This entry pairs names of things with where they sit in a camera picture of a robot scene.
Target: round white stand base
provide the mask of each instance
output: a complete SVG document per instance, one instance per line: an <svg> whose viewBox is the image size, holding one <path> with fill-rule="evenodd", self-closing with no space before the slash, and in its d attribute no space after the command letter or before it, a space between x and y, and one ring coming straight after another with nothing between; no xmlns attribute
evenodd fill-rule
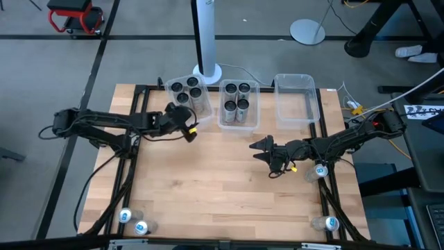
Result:
<svg viewBox="0 0 444 250"><path fill-rule="evenodd" d="M316 34L316 29L318 29L319 23L310 19L300 19L295 21L290 26L291 36L301 44L305 45L315 45L322 42L325 39L325 30L321 26L318 33Z"/></svg>
<svg viewBox="0 0 444 250"><path fill-rule="evenodd" d="M196 65L193 69L193 74L198 74L199 76L201 76L203 78L206 85L211 85L211 84L217 83L221 79L222 69L221 69L221 66L216 64L215 69L214 69L214 75L204 76L199 72L199 65Z"/></svg>

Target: white paper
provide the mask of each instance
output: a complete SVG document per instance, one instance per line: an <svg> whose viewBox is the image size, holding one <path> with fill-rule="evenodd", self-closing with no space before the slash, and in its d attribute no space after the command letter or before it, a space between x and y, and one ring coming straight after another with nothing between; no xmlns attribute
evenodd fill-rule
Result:
<svg viewBox="0 0 444 250"><path fill-rule="evenodd" d="M416 113L416 112L428 112L424 114L407 115L407 119L429 119L439 114L439 111L444 111L444 106L431 106L431 105L404 105L405 113Z"/></svg>

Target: wooden tabletop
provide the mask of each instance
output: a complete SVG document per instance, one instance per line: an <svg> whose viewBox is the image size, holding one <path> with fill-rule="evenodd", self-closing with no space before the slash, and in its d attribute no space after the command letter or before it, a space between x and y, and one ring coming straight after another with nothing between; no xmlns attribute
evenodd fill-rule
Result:
<svg viewBox="0 0 444 250"><path fill-rule="evenodd" d="M129 84L116 86L111 113L129 113L134 88L135 85ZM215 109L219 108L218 94L210 92ZM328 134L342 131L344 124L336 91L321 90L321 96ZM309 223L322 213L317 183L308 183L303 178L314 162L297 162L296 173L269 179L266 163L252 157L259 151L249 149L248 145L267 135L273 135L278 144L310 137L308 127L277 130L273 93L261 93L260 98L261 124L251 137L222 133L215 117L208 128L198 131L190 144L185 140L142 141L129 207L142 210L144 219L158 223L158 230L149 237L326 240L324 232L315 231ZM148 111L163 111L167 103L165 91L150 91ZM122 133L117 129L107 131ZM109 148L101 148L96 167L112 154ZM344 158L352 161L350 156ZM90 228L108 205L117 163L118 160L113 160L92 179L79 233ZM338 162L335 172L342 209L361 234L369 238L354 169ZM117 216L112 232L117 232ZM135 236L133 225L126 226L124 235Z"/></svg>

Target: concrete floor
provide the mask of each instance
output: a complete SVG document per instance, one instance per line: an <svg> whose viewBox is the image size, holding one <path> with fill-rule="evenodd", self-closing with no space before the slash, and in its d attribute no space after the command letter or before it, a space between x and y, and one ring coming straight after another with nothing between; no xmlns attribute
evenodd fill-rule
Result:
<svg viewBox="0 0 444 250"><path fill-rule="evenodd" d="M66 35L56 33L46 20L47 0L35 2L42 12L27 1L3 0L0 35ZM94 0L107 18L112 3ZM217 35L288 35L293 21L320 19L328 2L224 0L215 4ZM426 5L421 5L421 14L436 34L438 22ZM349 9L339 1L334 3L336 12L356 32L377 6L368 3ZM352 35L331 11L324 27L327 35ZM192 34L189 2L175 0L121 1L111 29L111 35ZM421 35L421 31L408 6L403 6L380 35ZM54 112L78 105L99 43L0 40L0 147L27 155L22 163L0 161L0 242L33 237L64 145L63 140L41 141L37 133L51 124ZM339 88L345 81L353 97L366 107L389 100L389 95L377 93L378 85L416 85L439 69L438 65L412 64L393 56L397 47L415 44L412 42L375 42L370 55L361 59L348 56L343 43L325 41L307 47L294 41L218 40L217 60L245 67L265 83L279 73L310 74L318 88ZM152 84L158 76L168 80L190 74L196 63L192 40L108 41L88 108L107 111L117 83ZM223 78L250 77L238 69L223 68ZM395 142L406 151L402 138ZM48 237L75 235L72 214L96 154L86 140L78 140ZM366 143L353 158L356 163L395 163L398 169L411 166L384 140ZM369 224L372 237L377 238L374 232L383 223Z"/></svg>

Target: metal can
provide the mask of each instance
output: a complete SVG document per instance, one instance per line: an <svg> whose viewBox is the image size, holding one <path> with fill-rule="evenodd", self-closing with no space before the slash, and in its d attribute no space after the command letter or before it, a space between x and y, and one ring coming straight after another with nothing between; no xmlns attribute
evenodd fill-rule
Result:
<svg viewBox="0 0 444 250"><path fill-rule="evenodd" d="M237 86L233 83L228 83L225 86L225 101L236 101Z"/></svg>
<svg viewBox="0 0 444 250"><path fill-rule="evenodd" d="M137 235L148 235L155 233L157 230L157 223L153 221L139 220L134 225L134 233Z"/></svg>
<svg viewBox="0 0 444 250"><path fill-rule="evenodd" d="M131 220L141 220L144 218L144 213L140 210L131 210L129 208L122 208L119 213L119 222L128 223Z"/></svg>
<svg viewBox="0 0 444 250"><path fill-rule="evenodd" d="M239 85L239 93L237 95L237 99L245 99L248 100L249 96L250 96L250 90L251 87L248 83L241 83L241 85Z"/></svg>
<svg viewBox="0 0 444 250"><path fill-rule="evenodd" d="M238 122L245 122L247 120L249 103L245 99L237 101L236 120Z"/></svg>
<svg viewBox="0 0 444 250"><path fill-rule="evenodd" d="M187 85L190 88L196 87L199 84L199 80L196 77L190 77L187 79Z"/></svg>
<svg viewBox="0 0 444 250"><path fill-rule="evenodd" d="M202 90L198 87L193 87L189 91L189 96L191 97L194 111L202 112L205 105L205 99L203 98Z"/></svg>
<svg viewBox="0 0 444 250"><path fill-rule="evenodd" d="M225 111L225 122L234 122L234 119L236 118L236 103L233 101L227 101L223 107Z"/></svg>
<svg viewBox="0 0 444 250"><path fill-rule="evenodd" d="M177 98L177 96L183 92L183 85L182 83L173 83L171 85L171 91L173 92L174 98Z"/></svg>
<svg viewBox="0 0 444 250"><path fill-rule="evenodd" d="M317 231L336 231L339 228L339 220L335 216L315 217L311 220L311 226Z"/></svg>
<svg viewBox="0 0 444 250"><path fill-rule="evenodd" d="M328 168L322 164L317 164L314 167L310 167L305 173L305 180L312 183L320 178L324 178L328 175Z"/></svg>
<svg viewBox="0 0 444 250"><path fill-rule="evenodd" d="M184 105L185 107L191 108L191 102L189 100L188 94L180 93L177 95L176 100L179 105Z"/></svg>

